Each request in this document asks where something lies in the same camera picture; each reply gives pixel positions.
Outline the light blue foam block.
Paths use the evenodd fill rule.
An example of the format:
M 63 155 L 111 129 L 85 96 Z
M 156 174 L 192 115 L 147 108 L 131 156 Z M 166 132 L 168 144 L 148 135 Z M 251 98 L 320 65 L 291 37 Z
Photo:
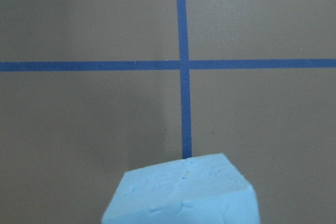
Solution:
M 126 172 L 102 223 L 260 223 L 252 185 L 224 154 Z

